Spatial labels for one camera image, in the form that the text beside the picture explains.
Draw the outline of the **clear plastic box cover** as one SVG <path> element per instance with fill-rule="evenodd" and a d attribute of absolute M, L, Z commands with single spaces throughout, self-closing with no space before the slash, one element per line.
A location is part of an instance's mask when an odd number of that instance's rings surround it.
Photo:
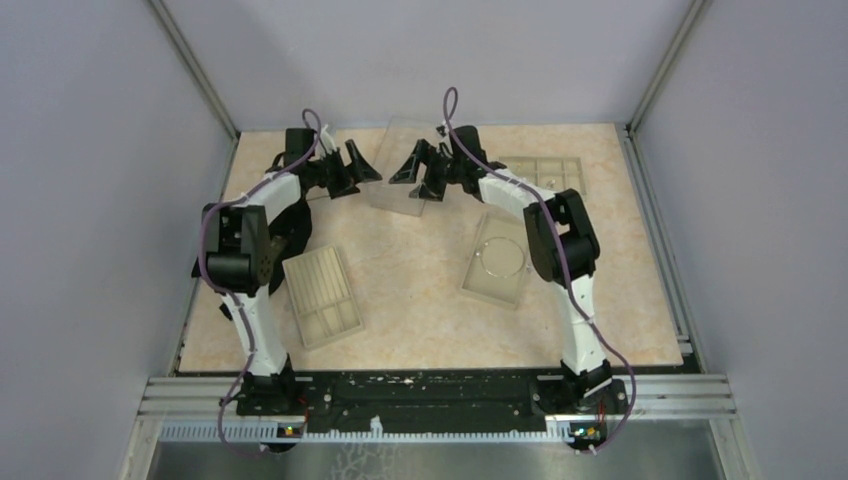
<path fill-rule="evenodd" d="M 391 118 L 370 162 L 382 177 L 366 186 L 370 207 L 413 217 L 422 215 L 426 202 L 410 196 L 424 173 L 420 167 L 416 177 L 411 176 L 419 140 L 435 146 L 440 140 L 436 125 L 399 116 Z"/>

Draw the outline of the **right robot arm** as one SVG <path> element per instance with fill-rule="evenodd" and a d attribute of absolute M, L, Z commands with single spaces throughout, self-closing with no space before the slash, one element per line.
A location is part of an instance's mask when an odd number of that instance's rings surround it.
<path fill-rule="evenodd" d="M 533 185 L 487 159 L 474 126 L 443 129 L 434 145 L 417 140 L 390 181 L 410 184 L 411 197 L 443 199 L 449 185 L 522 220 L 529 258 L 563 308 L 563 398 L 576 412 L 590 411 L 612 381 L 595 324 L 594 276 L 600 244 L 579 192 Z"/>

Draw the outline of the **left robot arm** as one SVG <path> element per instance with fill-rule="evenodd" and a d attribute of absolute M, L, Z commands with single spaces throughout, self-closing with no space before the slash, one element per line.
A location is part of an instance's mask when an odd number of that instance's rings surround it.
<path fill-rule="evenodd" d="M 331 198 L 353 195 L 359 184 L 381 178 L 354 141 L 337 146 L 326 131 L 291 128 L 257 184 L 202 210 L 192 274 L 221 297 L 237 327 L 246 356 L 242 395 L 260 392 L 277 414 L 297 406 L 300 388 L 270 296 L 282 282 L 284 258 L 302 253 L 311 234 L 306 196 L 313 188 Z"/>

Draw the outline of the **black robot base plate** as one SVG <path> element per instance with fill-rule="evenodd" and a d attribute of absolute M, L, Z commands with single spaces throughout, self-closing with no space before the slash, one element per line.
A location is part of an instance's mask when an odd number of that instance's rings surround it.
<path fill-rule="evenodd" d="M 244 417 L 302 416 L 308 433 L 453 434 L 540 431 L 548 415 L 608 420 L 628 397 L 620 379 L 581 397 L 553 367 L 247 374 L 231 400 Z"/>

